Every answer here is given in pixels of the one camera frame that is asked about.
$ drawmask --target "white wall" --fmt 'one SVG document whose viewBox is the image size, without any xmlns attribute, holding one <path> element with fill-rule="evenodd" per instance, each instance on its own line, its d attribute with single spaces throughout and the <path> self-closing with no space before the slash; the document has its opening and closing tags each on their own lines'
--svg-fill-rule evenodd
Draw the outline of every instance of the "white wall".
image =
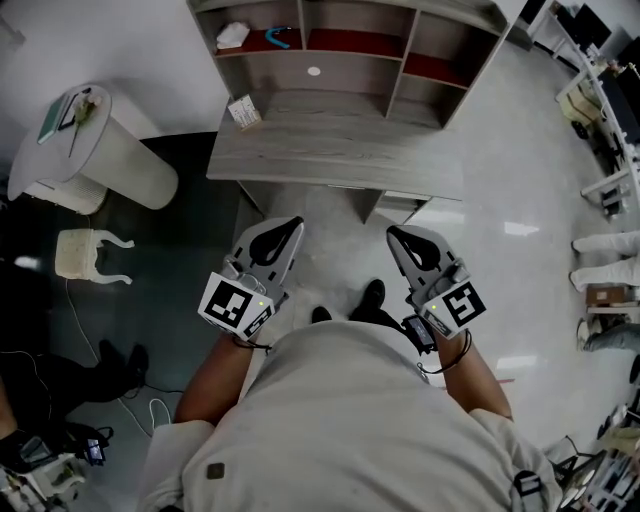
<svg viewBox="0 0 640 512">
<path fill-rule="evenodd" d="M 227 93 L 185 0 L 6 0 L 1 13 L 26 40 L 11 49 L 0 38 L 0 158 L 42 108 L 86 82 L 137 107 L 116 97 L 139 138 L 217 130 Z"/>
<path fill-rule="evenodd" d="M 543 13 L 548 9 L 553 0 L 547 0 L 540 13 L 531 24 L 530 33 L 536 30 L 536 27 L 544 19 Z M 616 56 L 626 44 L 640 36 L 640 0 L 586 0 L 584 2 L 577 1 L 561 1 L 566 6 L 578 5 L 586 3 L 593 12 L 604 22 L 611 30 L 611 36 L 602 47 L 602 52 L 608 57 Z M 552 48 L 560 38 L 557 28 L 551 24 L 546 24 L 537 34 L 536 41 Z M 571 50 L 563 50 L 560 55 L 578 64 L 578 59 Z"/>
</svg>

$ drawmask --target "back of person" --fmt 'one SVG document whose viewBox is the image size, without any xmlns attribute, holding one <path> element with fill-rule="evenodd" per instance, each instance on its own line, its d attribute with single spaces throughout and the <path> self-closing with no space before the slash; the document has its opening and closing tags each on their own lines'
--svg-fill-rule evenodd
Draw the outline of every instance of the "back of person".
<svg viewBox="0 0 640 512">
<path fill-rule="evenodd" d="M 429 386 L 408 347 L 360 322 L 285 336 L 215 432 L 200 421 L 156 431 L 139 510 L 493 512 L 513 509 L 521 470 L 554 509 L 542 454 L 509 419 L 468 414 Z"/>
</svg>

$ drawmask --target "wooden desk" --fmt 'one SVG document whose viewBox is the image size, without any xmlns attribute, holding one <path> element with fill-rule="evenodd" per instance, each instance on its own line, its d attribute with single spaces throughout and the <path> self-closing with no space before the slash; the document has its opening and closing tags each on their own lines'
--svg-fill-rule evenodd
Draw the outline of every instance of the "wooden desk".
<svg viewBox="0 0 640 512">
<path fill-rule="evenodd" d="M 225 114 L 209 179 L 238 181 L 251 196 L 260 187 L 250 182 L 364 189 L 365 219 L 367 208 L 389 190 L 409 199 L 462 200 L 462 169 L 447 157 L 450 148 L 438 152 L 442 132 L 411 124 L 410 109 L 402 120 L 385 120 L 377 98 L 361 94 L 281 91 L 251 97 L 262 123 L 243 132 Z M 254 202 L 264 209 L 263 200 Z"/>
</svg>

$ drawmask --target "cable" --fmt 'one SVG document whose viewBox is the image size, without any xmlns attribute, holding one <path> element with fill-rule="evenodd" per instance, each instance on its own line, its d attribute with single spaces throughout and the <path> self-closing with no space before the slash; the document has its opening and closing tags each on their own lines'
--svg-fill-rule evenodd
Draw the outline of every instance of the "cable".
<svg viewBox="0 0 640 512">
<path fill-rule="evenodd" d="M 234 335 L 231 335 L 231 341 L 233 341 L 236 347 L 250 348 L 250 349 L 257 348 L 257 349 L 264 350 L 267 354 L 269 354 L 269 350 L 273 348 L 271 345 L 259 345 L 258 343 L 254 343 L 251 340 L 241 340 L 240 338 Z"/>
<path fill-rule="evenodd" d="M 47 421 L 49 421 L 51 419 L 51 392 L 49 391 L 49 388 L 44 383 L 44 381 L 40 378 L 40 375 L 38 375 L 38 367 L 36 366 L 36 360 L 33 358 L 31 354 L 23 350 L 11 350 L 8 352 L 0 352 L 0 354 L 24 354 L 29 359 L 31 359 L 31 362 L 33 363 L 33 372 L 36 374 L 36 378 L 40 381 L 40 384 L 42 384 L 42 387 L 45 389 L 45 391 L 47 392 L 47 396 L 49 397 L 49 415 L 47 416 Z"/>
<path fill-rule="evenodd" d="M 184 391 L 180 389 L 160 389 L 150 384 L 145 384 L 144 387 L 155 389 L 156 391 L 160 391 L 160 393 L 184 393 Z"/>
<path fill-rule="evenodd" d="M 84 332 L 84 329 L 82 328 L 82 324 L 80 323 L 80 319 L 78 318 L 78 313 L 76 311 L 76 308 L 73 305 L 73 300 L 71 300 L 71 294 L 69 293 L 69 280 L 68 279 L 65 280 L 64 288 L 65 288 L 65 291 L 67 292 L 67 299 L 69 300 L 69 305 L 71 306 L 71 310 L 73 311 L 73 316 L 76 319 L 76 324 L 78 325 L 78 329 L 80 330 L 80 333 L 82 334 L 82 337 L 84 338 L 84 341 L 89 346 L 89 349 L 91 350 L 91 353 L 93 354 L 93 357 L 95 358 L 96 362 L 100 363 L 100 359 L 98 358 L 98 354 L 96 354 L 96 351 L 93 349 L 93 345 L 91 345 L 91 342 L 89 341 L 89 338 L 87 337 L 86 333 Z M 171 415 L 169 414 L 169 408 L 167 407 L 167 404 L 165 404 L 159 398 L 154 398 L 149 402 L 149 411 L 151 412 L 151 403 L 153 401 L 156 401 L 156 400 L 158 402 L 162 402 L 162 404 L 164 405 L 164 407 L 165 407 L 165 409 L 167 411 L 167 414 L 169 415 L 169 422 L 171 422 Z M 127 411 L 127 414 L 129 414 L 129 416 L 131 416 L 133 421 L 136 422 L 136 425 L 138 425 L 138 428 L 144 433 L 144 435 L 147 436 L 147 437 L 151 437 L 152 434 L 147 432 L 147 430 L 142 426 L 142 424 L 140 423 L 140 420 L 138 420 L 138 418 L 133 413 L 133 411 L 131 409 L 129 409 L 129 407 L 127 407 L 127 405 L 122 401 L 122 398 L 118 398 L 118 403 L 122 406 L 122 408 L 125 411 Z M 51 408 L 51 395 L 49 395 L 49 408 Z M 152 412 L 151 412 L 151 421 L 155 425 L 155 419 L 153 417 L 153 413 Z"/>
<path fill-rule="evenodd" d="M 69 300 L 69 305 L 71 306 L 71 311 L 73 311 L 73 316 L 76 319 L 76 323 L 78 324 L 78 329 L 80 329 L 80 333 L 82 334 L 82 337 L 84 338 L 84 341 L 87 342 L 87 345 L 89 346 L 89 350 L 91 350 L 91 353 L 93 354 L 94 359 L 96 360 L 96 363 L 100 362 L 100 358 L 98 357 L 98 354 L 96 354 L 96 351 L 93 350 L 93 346 L 91 345 L 91 342 L 89 341 L 89 338 L 87 338 L 87 335 L 84 332 L 84 329 L 82 328 L 82 325 L 80 324 L 80 319 L 78 318 L 78 312 L 76 311 L 76 307 L 73 305 L 73 301 L 71 300 L 71 295 L 69 294 L 69 280 L 65 279 L 64 280 L 64 289 L 67 292 L 67 299 Z"/>
<path fill-rule="evenodd" d="M 578 453 L 580 453 L 580 452 L 578 451 L 578 448 L 577 448 L 577 446 L 576 446 L 576 443 L 574 443 L 574 442 L 573 442 L 573 439 L 571 439 L 569 436 L 564 436 L 564 437 L 566 437 L 566 438 L 569 440 L 569 442 L 571 443 L 571 446 L 573 446 L 573 449 L 574 449 L 574 450 L 575 450 L 575 452 L 576 452 L 576 455 L 577 455 Z"/>
<path fill-rule="evenodd" d="M 451 361 L 447 366 L 443 366 L 442 368 L 440 368 L 439 370 L 436 370 L 435 372 L 429 372 L 429 371 L 424 369 L 424 365 L 422 363 L 418 363 L 417 364 L 418 369 L 423 374 L 426 373 L 426 374 L 429 374 L 429 375 L 437 375 L 439 373 L 444 373 L 447 370 L 450 370 L 451 368 L 456 366 L 460 361 L 462 361 L 462 358 L 464 356 L 466 356 L 467 352 L 469 352 L 469 350 L 471 349 L 471 343 L 472 343 L 471 332 L 469 330 L 467 330 L 467 331 L 465 331 L 464 347 L 460 351 L 460 354 L 458 354 L 458 356 L 453 361 Z"/>
<path fill-rule="evenodd" d="M 162 407 L 164 407 L 164 410 L 167 413 L 167 418 L 169 418 L 169 423 L 171 423 L 171 413 L 169 412 L 169 408 L 167 407 L 167 404 L 165 404 L 159 398 L 152 398 L 151 400 L 149 400 L 149 414 L 151 415 L 151 429 L 155 430 L 156 429 L 156 418 L 153 415 L 153 408 L 151 407 L 153 402 L 158 402 L 158 403 L 160 403 L 160 405 L 162 405 Z"/>
<path fill-rule="evenodd" d="M 142 432 L 144 433 L 145 436 L 147 437 L 151 437 L 151 434 L 149 434 L 149 432 L 147 432 L 145 430 L 145 428 L 142 426 L 142 424 L 140 423 L 140 420 L 138 420 L 138 418 L 136 417 L 136 415 L 133 413 L 133 411 L 131 409 L 129 409 L 129 407 L 127 407 L 127 405 L 122 401 L 122 398 L 118 398 L 118 403 L 123 407 L 123 409 L 125 411 L 127 411 L 127 413 L 129 414 L 129 416 L 131 416 L 133 418 L 133 421 L 136 422 L 136 425 L 138 425 L 138 428 L 140 430 L 142 430 Z"/>
</svg>

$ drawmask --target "white stool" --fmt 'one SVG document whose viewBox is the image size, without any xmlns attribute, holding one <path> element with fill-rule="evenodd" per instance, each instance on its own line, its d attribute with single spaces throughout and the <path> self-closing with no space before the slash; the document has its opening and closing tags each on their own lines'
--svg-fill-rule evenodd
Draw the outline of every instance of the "white stool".
<svg viewBox="0 0 640 512">
<path fill-rule="evenodd" d="M 123 242 L 110 231 L 102 229 L 68 229 L 58 235 L 56 247 L 56 274 L 67 279 L 86 279 L 99 284 L 110 284 L 124 281 L 131 284 L 133 280 L 125 275 L 103 276 L 96 269 L 98 249 L 103 240 L 130 249 L 133 240 Z"/>
</svg>

